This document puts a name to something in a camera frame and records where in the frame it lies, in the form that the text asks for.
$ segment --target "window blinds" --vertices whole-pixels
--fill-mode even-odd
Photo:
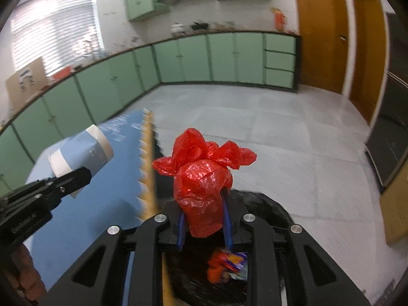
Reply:
[[[29,0],[11,21],[16,70],[42,57],[46,74],[103,49],[95,0]]]

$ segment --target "red plastic bag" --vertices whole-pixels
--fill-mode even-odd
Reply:
[[[174,176],[174,199],[187,216],[193,237],[208,237],[222,228],[221,189],[232,187],[228,167],[239,169],[256,160],[248,148],[228,141],[221,147],[206,142],[196,129],[187,129],[175,141],[171,157],[153,162],[160,174]]]

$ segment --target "gray floor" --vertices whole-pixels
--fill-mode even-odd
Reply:
[[[385,244],[379,192],[364,154],[370,128],[342,95],[221,85],[162,86],[129,110],[154,111],[160,144],[196,128],[258,154],[234,170],[233,187],[280,202],[374,302],[407,267],[407,240]]]

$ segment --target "metal screw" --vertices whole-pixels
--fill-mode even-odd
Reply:
[[[118,226],[110,226],[108,228],[108,234],[110,235],[115,235],[120,231],[120,228]]]
[[[244,215],[244,221],[246,222],[254,222],[255,221],[255,215],[254,214],[245,214]]]
[[[162,223],[162,222],[164,222],[164,221],[167,220],[167,216],[164,215],[164,214],[157,214],[157,215],[154,217],[154,220],[155,220],[157,223]]]
[[[303,228],[302,228],[300,225],[298,225],[298,224],[294,224],[294,225],[292,225],[292,226],[290,227],[290,230],[291,230],[293,233],[301,233],[301,232],[303,231]]]

